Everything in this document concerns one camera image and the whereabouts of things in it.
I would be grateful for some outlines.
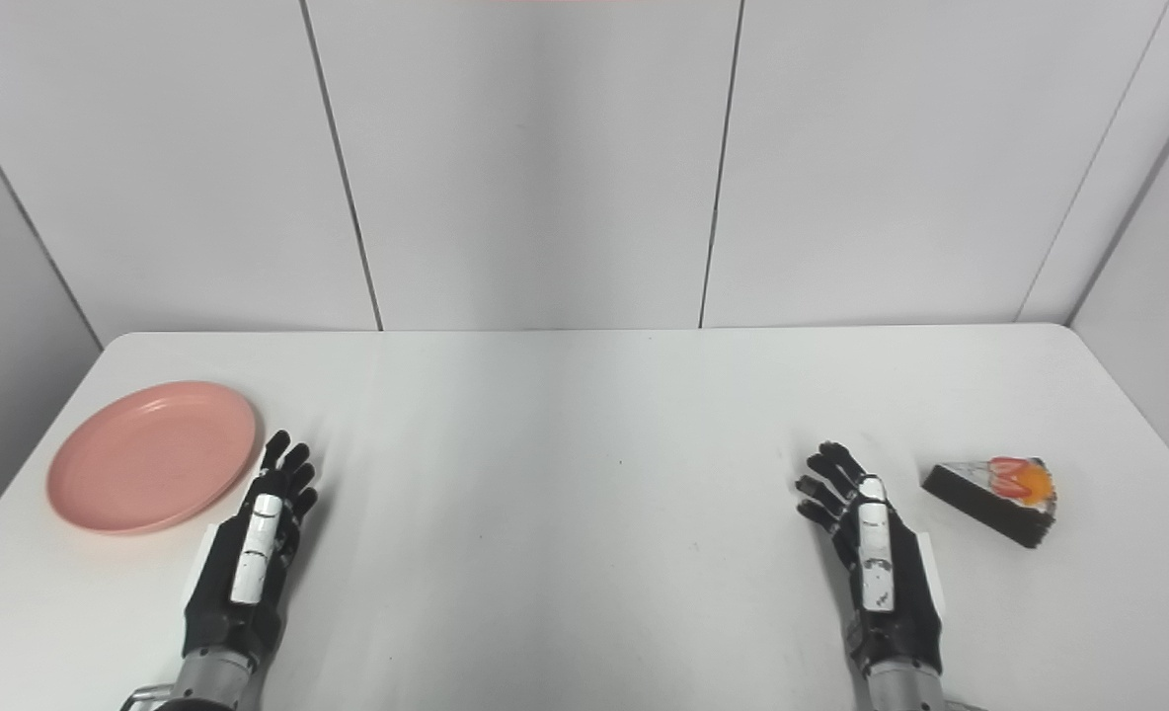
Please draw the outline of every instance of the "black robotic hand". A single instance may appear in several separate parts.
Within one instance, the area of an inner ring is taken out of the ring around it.
[[[237,513],[220,524],[194,594],[186,606],[187,656],[220,647],[260,664],[282,637],[282,601],[286,571],[299,548],[304,515],[317,504],[309,483],[309,446],[290,447],[278,430],[264,444],[258,476]]]
[[[236,711],[251,675],[277,649],[286,571],[304,515],[317,504],[309,446],[289,447],[285,432],[265,442],[238,512],[215,531],[186,605],[177,683],[138,689],[120,711],[158,702],[165,702],[159,711]]]
[[[852,661],[867,678],[874,665],[897,661],[940,675],[940,615],[918,537],[887,503],[883,482],[844,446],[824,442],[809,469],[821,479],[805,474],[796,482],[809,497],[797,511],[829,532],[848,568],[856,610],[848,633]]]

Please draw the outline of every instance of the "white table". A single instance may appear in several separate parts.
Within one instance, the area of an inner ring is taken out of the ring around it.
[[[950,697],[1169,707],[1169,451],[1073,333],[1010,325],[120,338],[0,503],[0,711],[173,678],[237,495],[99,537],[43,481],[94,410],[184,378],[320,461],[264,710],[849,710],[842,571],[789,489],[825,437],[932,534]],[[918,489],[995,454],[1058,477],[1039,550]]]

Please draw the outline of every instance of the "pink plate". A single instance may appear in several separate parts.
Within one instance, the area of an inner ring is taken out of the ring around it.
[[[164,530],[206,509],[255,454],[256,416],[220,384],[157,384],[98,409],[48,468],[48,503],[101,532]]]

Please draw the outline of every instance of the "panel seam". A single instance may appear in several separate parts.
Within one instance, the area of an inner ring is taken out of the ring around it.
[[[53,270],[54,276],[57,278],[57,283],[62,287],[62,292],[67,294],[67,299],[71,303],[71,308],[75,309],[75,315],[79,317],[79,323],[84,324],[84,329],[88,330],[89,337],[92,338],[92,344],[98,347],[98,351],[104,351],[105,347],[102,346],[102,339],[98,338],[98,332],[92,330],[92,324],[89,323],[88,315],[84,312],[84,308],[79,305],[79,301],[76,301],[75,292],[71,291],[71,284],[67,283],[65,276],[62,275],[62,270],[57,269],[57,262],[54,261],[54,255],[48,250],[48,244],[44,244],[44,240],[40,237],[40,232],[35,229],[35,222],[30,219],[28,214],[28,208],[23,206],[23,201],[19,198],[19,193],[15,191],[9,177],[6,174],[6,170],[1,166],[0,161],[0,179],[6,186],[6,191],[9,194],[11,201],[15,203],[15,209],[23,218],[23,225],[28,226],[28,232],[33,235],[35,241],[35,247],[40,248],[40,253],[44,256],[44,261],[48,262],[48,268]]]
[[[1141,208],[1141,202],[1146,201],[1147,195],[1150,193],[1150,188],[1154,186],[1154,181],[1156,181],[1160,177],[1160,171],[1162,171],[1165,163],[1168,163],[1168,157],[1169,134],[1168,140],[1163,143],[1163,150],[1160,150],[1160,156],[1154,159],[1154,164],[1150,166],[1150,171],[1146,175],[1146,180],[1141,181],[1139,193],[1134,195],[1134,202],[1132,202],[1128,210],[1125,212],[1125,219],[1122,219],[1121,223],[1115,228],[1115,234],[1112,240],[1109,240],[1107,249],[1102,253],[1102,257],[1098,261],[1098,265],[1094,268],[1094,275],[1091,276],[1090,283],[1085,284],[1085,289],[1082,289],[1080,298],[1077,298],[1077,305],[1072,308],[1071,315],[1067,316],[1067,320],[1064,320],[1064,325],[1067,327],[1071,327],[1071,325],[1075,323],[1078,312],[1080,312],[1085,302],[1090,299],[1090,294],[1094,291],[1094,284],[1098,283],[1098,278],[1102,276],[1102,271],[1107,269],[1107,264],[1109,260],[1112,260],[1112,253],[1115,251],[1116,247],[1121,246],[1121,240],[1125,239],[1125,233],[1127,233],[1129,226],[1134,222],[1134,218]]]
[[[1108,118],[1107,125],[1102,127],[1102,134],[1099,136],[1098,143],[1094,145],[1094,153],[1091,154],[1090,161],[1085,165],[1085,171],[1080,174],[1080,181],[1077,182],[1077,189],[1071,194],[1071,200],[1067,201],[1067,208],[1064,210],[1063,219],[1058,221],[1058,228],[1054,229],[1053,237],[1050,239],[1050,246],[1045,247],[1045,255],[1040,258],[1040,265],[1037,265],[1037,271],[1032,275],[1032,282],[1028,283],[1028,290],[1023,294],[1023,301],[1019,302],[1018,311],[1014,312],[1014,320],[1018,323],[1018,319],[1023,318],[1023,310],[1028,306],[1028,301],[1032,298],[1032,291],[1037,288],[1037,283],[1040,279],[1040,271],[1045,270],[1045,263],[1050,262],[1050,255],[1054,251],[1054,246],[1058,244],[1059,235],[1063,235],[1063,229],[1067,226],[1067,219],[1071,218],[1072,208],[1077,206],[1077,200],[1080,199],[1081,191],[1085,189],[1085,181],[1090,179],[1091,172],[1094,170],[1094,165],[1098,163],[1098,157],[1102,153],[1102,145],[1107,143],[1107,136],[1112,133],[1112,126],[1115,125],[1115,119],[1121,115],[1121,108],[1125,106],[1125,99],[1129,95],[1129,90],[1134,89],[1134,81],[1136,75],[1141,69],[1141,63],[1144,62],[1146,55],[1150,53],[1150,46],[1154,44],[1154,36],[1160,32],[1160,27],[1163,23],[1163,18],[1168,14],[1169,0],[1163,4],[1163,8],[1160,9],[1160,14],[1154,19],[1154,27],[1150,28],[1150,35],[1147,37],[1146,44],[1141,47],[1141,53],[1139,54],[1139,60],[1134,64],[1134,70],[1129,74],[1129,78],[1125,84],[1125,90],[1121,91],[1121,97],[1115,101],[1115,108],[1112,109],[1112,117]]]
[[[712,276],[712,251],[715,249],[715,221],[721,209],[721,181],[725,177],[725,149],[729,140],[729,112],[734,109],[734,78],[739,69],[739,44],[742,41],[742,12],[747,0],[739,0],[739,20],[734,27],[734,55],[729,60],[729,87],[725,95],[725,122],[721,126],[721,156],[715,164],[715,193],[712,196],[712,225],[707,233],[707,262],[703,265],[703,296],[698,302],[698,327],[703,327],[703,315],[707,312],[707,282]]]
[[[313,54],[313,68],[317,69],[317,84],[321,90],[321,104],[326,108],[326,123],[331,130],[331,141],[334,144],[334,158],[340,166],[340,179],[344,181],[344,196],[348,203],[348,215],[352,220],[352,232],[355,234],[355,247],[360,254],[360,269],[365,274],[365,287],[369,291],[369,305],[373,306],[373,323],[378,330],[382,329],[382,311],[378,309],[378,294],[373,289],[373,274],[369,270],[369,256],[365,247],[365,234],[360,230],[360,219],[355,212],[355,199],[352,198],[352,182],[346,171],[344,158],[344,144],[340,143],[340,132],[334,122],[334,109],[331,105],[331,91],[326,85],[326,71],[321,68],[321,54],[317,49],[317,35],[313,32],[313,18],[309,13],[309,0],[299,0],[299,12],[304,16],[304,32],[309,33],[309,50]]]

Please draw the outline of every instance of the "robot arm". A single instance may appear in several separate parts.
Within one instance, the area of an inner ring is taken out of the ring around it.
[[[260,472],[237,513],[220,524],[186,605],[186,643],[174,684],[139,689],[124,711],[161,702],[159,711],[233,711],[251,675],[282,640],[278,605],[304,515],[317,504],[309,446],[278,432],[264,444]]]
[[[831,537],[848,568],[855,617],[846,644],[877,711],[945,711],[940,615],[932,602],[918,537],[905,526],[881,479],[836,442],[809,457],[796,488],[803,517]]]

